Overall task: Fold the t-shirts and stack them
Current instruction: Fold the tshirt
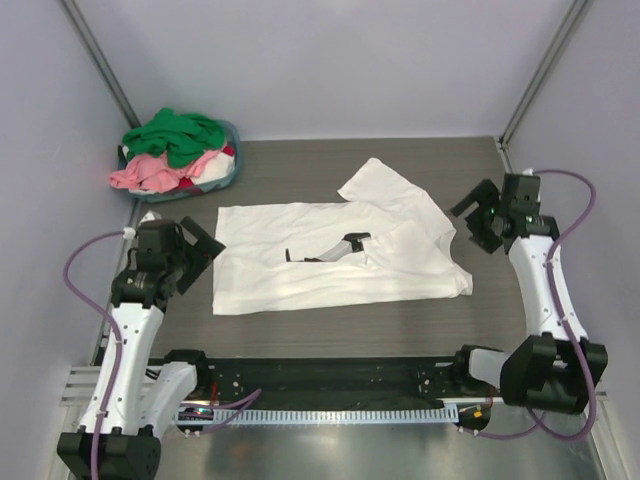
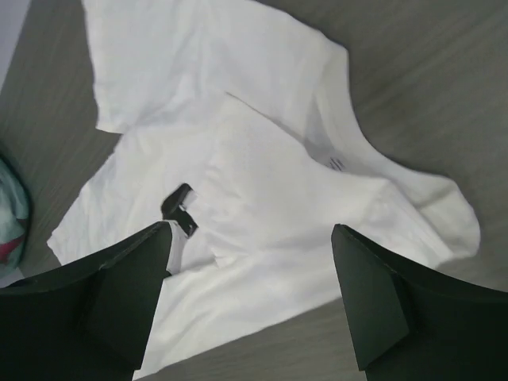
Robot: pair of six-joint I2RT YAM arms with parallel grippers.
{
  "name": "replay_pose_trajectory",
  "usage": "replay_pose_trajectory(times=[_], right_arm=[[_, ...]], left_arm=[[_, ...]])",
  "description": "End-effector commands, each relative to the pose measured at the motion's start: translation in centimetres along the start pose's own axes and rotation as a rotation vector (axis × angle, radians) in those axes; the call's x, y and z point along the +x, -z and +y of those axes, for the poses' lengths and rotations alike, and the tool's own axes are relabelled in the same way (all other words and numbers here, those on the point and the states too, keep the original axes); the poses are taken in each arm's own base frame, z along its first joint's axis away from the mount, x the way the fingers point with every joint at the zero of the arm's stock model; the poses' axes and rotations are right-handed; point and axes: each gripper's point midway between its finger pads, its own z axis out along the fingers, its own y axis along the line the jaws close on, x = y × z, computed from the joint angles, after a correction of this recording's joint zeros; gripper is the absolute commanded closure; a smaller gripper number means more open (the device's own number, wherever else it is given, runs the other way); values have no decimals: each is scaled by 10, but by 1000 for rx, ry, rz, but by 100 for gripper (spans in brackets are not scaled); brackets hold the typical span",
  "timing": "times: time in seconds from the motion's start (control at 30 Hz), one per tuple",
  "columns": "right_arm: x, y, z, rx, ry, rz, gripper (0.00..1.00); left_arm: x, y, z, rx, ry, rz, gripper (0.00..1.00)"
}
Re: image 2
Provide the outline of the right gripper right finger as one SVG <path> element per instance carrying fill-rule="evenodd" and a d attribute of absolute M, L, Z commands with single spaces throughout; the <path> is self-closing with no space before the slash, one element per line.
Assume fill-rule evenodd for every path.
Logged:
<path fill-rule="evenodd" d="M 369 380 L 505 380 L 507 294 L 444 275 L 346 225 L 331 236 L 358 368 Z"/>

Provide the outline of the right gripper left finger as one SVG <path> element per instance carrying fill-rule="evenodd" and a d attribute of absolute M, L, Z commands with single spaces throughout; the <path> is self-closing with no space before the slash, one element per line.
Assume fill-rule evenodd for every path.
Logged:
<path fill-rule="evenodd" d="M 131 380 L 167 276 L 171 227 L 1 290 L 3 380 Z"/>

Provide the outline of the white t-shirt robot print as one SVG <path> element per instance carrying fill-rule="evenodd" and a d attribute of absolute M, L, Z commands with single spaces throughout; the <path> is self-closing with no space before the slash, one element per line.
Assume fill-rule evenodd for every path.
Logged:
<path fill-rule="evenodd" d="M 348 51 L 254 1 L 85 1 L 97 129 L 120 139 L 48 246 L 61 264 L 160 218 L 177 236 L 142 378 L 339 298 L 331 232 L 348 225 L 427 267 L 474 256 L 459 187 L 362 134 Z"/>

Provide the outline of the teal laundry basket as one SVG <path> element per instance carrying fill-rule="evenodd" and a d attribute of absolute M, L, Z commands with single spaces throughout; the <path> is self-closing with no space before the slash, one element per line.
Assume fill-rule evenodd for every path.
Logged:
<path fill-rule="evenodd" d="M 11 166 L 1 158 L 1 244 L 13 240 L 18 243 L 9 261 L 1 263 L 1 279 L 13 273 L 21 261 L 30 218 L 29 196 Z"/>

